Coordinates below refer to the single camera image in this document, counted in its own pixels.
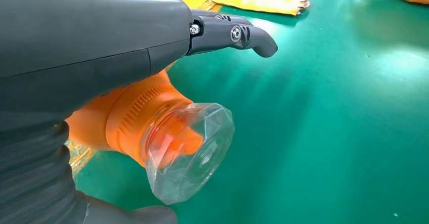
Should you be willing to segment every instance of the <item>green table surface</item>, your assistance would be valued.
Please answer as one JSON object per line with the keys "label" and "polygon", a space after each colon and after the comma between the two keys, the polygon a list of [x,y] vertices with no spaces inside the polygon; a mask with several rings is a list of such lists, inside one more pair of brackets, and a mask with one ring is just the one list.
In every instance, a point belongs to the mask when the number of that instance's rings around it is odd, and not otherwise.
{"label": "green table surface", "polygon": [[[429,7],[311,0],[300,16],[223,8],[276,40],[269,59],[225,49],[169,72],[229,108],[225,160],[179,223],[429,223]],[[80,190],[125,209],[161,204],[144,168],[98,152]]]}

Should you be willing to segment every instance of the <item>clear plastic cover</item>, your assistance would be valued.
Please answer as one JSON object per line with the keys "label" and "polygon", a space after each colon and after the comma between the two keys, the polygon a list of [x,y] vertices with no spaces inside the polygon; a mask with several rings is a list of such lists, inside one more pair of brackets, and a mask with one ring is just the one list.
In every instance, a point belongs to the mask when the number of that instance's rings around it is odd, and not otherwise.
{"label": "clear plastic cover", "polygon": [[231,111],[219,104],[191,104],[168,115],[146,144],[153,194],[165,204],[192,197],[224,159],[233,134]]}

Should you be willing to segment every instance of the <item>silver bolt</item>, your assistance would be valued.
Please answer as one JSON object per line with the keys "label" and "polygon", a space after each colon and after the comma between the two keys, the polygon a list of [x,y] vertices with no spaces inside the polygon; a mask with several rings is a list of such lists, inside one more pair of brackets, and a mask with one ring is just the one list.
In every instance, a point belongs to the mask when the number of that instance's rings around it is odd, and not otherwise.
{"label": "silver bolt", "polygon": [[196,25],[196,24],[192,24],[191,27],[189,28],[189,31],[191,32],[192,35],[196,35],[200,33],[200,26]]}
{"label": "silver bolt", "polygon": [[238,42],[241,38],[241,29],[238,26],[234,26],[231,29],[231,39],[233,42]]}

